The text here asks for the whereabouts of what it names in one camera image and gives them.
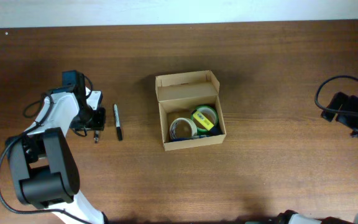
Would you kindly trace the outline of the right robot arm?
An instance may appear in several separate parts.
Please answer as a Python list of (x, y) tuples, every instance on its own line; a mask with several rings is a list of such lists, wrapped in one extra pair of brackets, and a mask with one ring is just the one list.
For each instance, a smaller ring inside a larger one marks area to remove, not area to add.
[[(323, 106), (318, 101), (320, 91), (329, 82), (345, 78), (354, 80), (358, 83), (358, 78), (349, 75), (338, 75), (328, 78), (318, 87), (315, 96), (315, 105), (322, 110), (321, 117), (326, 121), (337, 121), (346, 127), (352, 129), (350, 136), (358, 139), (358, 97), (354, 95), (347, 95), (343, 92), (337, 92), (330, 103), (327, 106)], [(281, 223), (281, 224), (323, 224), (323, 223), (345, 223), (345, 220), (335, 217), (326, 217), (323, 219), (308, 218), (293, 210), (286, 210), (280, 213), (277, 217), (268, 221), (269, 223)]]

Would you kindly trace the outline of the green tape roll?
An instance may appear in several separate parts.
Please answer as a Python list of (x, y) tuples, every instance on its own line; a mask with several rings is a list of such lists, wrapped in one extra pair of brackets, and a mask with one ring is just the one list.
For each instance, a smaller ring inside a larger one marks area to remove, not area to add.
[(198, 134), (219, 135), (217, 112), (210, 106), (202, 105), (191, 113), (191, 119), (195, 122)]

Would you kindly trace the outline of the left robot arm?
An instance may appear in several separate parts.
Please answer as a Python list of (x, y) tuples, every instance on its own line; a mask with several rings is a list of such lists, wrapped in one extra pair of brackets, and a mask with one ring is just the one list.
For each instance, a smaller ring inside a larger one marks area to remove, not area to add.
[(80, 176), (66, 140), (103, 131), (103, 94), (87, 87), (81, 72), (62, 73), (62, 85), (43, 94), (35, 121), (23, 133), (6, 140), (2, 158), (11, 171), (16, 197), (33, 213), (54, 213), (65, 223), (107, 223), (80, 191)]

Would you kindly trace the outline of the yellow highlighter marker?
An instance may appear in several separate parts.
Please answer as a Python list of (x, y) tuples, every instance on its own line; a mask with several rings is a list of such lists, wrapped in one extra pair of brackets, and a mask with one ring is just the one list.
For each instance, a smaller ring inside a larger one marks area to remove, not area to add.
[(221, 130), (214, 125), (202, 112), (199, 110), (194, 110), (192, 112), (192, 118), (197, 120), (207, 131), (209, 131), (212, 135), (220, 135), (222, 134)]

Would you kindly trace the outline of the white tape roll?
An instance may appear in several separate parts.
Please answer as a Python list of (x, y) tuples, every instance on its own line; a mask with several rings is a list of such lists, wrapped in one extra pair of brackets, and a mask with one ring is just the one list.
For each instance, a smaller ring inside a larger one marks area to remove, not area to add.
[(175, 138), (188, 138), (197, 135), (196, 124), (190, 118), (177, 118), (172, 121), (169, 128), (170, 140)]

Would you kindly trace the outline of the blue ballpoint pen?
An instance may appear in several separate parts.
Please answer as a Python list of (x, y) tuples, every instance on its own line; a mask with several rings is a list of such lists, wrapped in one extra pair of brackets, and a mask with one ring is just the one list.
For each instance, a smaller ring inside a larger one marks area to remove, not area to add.
[(210, 137), (210, 135), (203, 134), (203, 135), (196, 135), (188, 138), (175, 138), (175, 139), (171, 139), (171, 142), (187, 141), (187, 140), (194, 140), (194, 139), (201, 139), (201, 138), (208, 138), (208, 137)]

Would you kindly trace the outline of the dark grey pen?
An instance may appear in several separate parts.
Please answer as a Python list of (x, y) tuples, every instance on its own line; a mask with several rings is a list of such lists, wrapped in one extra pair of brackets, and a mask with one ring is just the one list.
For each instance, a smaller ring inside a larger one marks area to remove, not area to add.
[(94, 143), (95, 144), (99, 143), (99, 133), (100, 133), (100, 131), (94, 132)]

